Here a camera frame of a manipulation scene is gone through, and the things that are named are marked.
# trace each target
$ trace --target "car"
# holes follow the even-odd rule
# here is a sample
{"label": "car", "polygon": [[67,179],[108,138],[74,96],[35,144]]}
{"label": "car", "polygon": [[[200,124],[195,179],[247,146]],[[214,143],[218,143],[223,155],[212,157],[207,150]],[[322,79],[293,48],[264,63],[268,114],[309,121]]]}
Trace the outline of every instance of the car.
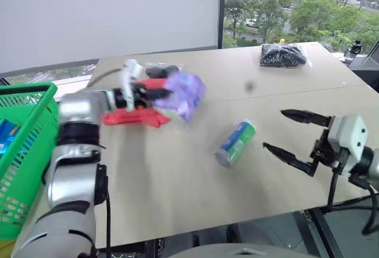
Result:
{"label": "car", "polygon": [[245,25],[248,27],[254,27],[255,24],[256,24],[256,18],[248,18],[245,21]]}

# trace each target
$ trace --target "wooden table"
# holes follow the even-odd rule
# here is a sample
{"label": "wooden table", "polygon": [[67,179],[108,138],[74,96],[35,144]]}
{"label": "wooden table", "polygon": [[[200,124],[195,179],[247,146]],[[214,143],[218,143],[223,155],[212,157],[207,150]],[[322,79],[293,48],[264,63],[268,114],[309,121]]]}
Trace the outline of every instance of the wooden table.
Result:
{"label": "wooden table", "polygon": [[[267,141],[307,160],[322,127],[280,114],[297,108],[323,115],[360,113],[368,145],[379,146],[379,97],[319,43],[304,43],[313,67],[259,67],[259,47],[129,56],[143,62],[185,64],[207,85],[207,96],[189,128],[179,122],[155,129],[102,127],[107,147],[112,246],[326,204],[332,172],[319,166],[314,178],[287,166],[267,150]],[[92,79],[122,67],[127,57],[101,59]],[[253,82],[252,91],[246,84]],[[95,86],[120,85],[117,73]],[[233,125],[250,119],[257,134],[232,169],[213,154]],[[339,180],[336,201],[366,193]],[[26,227],[46,211],[46,201]],[[105,247],[105,204],[95,209],[97,247]]]}

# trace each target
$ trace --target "window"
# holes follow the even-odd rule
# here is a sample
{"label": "window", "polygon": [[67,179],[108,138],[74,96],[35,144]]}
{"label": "window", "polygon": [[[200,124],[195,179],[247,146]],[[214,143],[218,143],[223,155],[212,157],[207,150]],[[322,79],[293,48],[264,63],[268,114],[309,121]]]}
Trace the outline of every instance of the window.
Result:
{"label": "window", "polygon": [[33,72],[24,75],[10,76],[6,80],[11,84],[53,82],[58,90],[54,96],[55,100],[67,93],[73,93],[87,86],[92,73],[96,68],[95,64],[88,66],[69,67],[66,69],[54,69],[43,72]]}
{"label": "window", "polygon": [[379,40],[379,0],[225,0],[223,48],[318,41],[368,53]]}

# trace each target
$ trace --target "can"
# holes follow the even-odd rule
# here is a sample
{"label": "can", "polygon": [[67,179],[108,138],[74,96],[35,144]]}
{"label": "can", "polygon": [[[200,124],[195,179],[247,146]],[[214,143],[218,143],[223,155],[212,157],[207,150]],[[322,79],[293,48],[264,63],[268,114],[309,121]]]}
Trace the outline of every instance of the can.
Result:
{"label": "can", "polygon": [[218,163],[226,168],[232,167],[255,133],[255,127],[249,120],[246,119],[239,123],[237,129],[228,136],[226,143],[214,154]]}

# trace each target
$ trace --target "green basket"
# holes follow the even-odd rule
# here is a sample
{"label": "green basket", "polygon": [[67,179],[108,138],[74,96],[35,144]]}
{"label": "green basket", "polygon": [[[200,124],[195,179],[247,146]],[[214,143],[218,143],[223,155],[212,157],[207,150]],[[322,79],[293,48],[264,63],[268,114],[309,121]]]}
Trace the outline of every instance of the green basket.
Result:
{"label": "green basket", "polygon": [[53,83],[0,86],[0,117],[20,130],[0,159],[0,241],[20,233],[56,143]]}

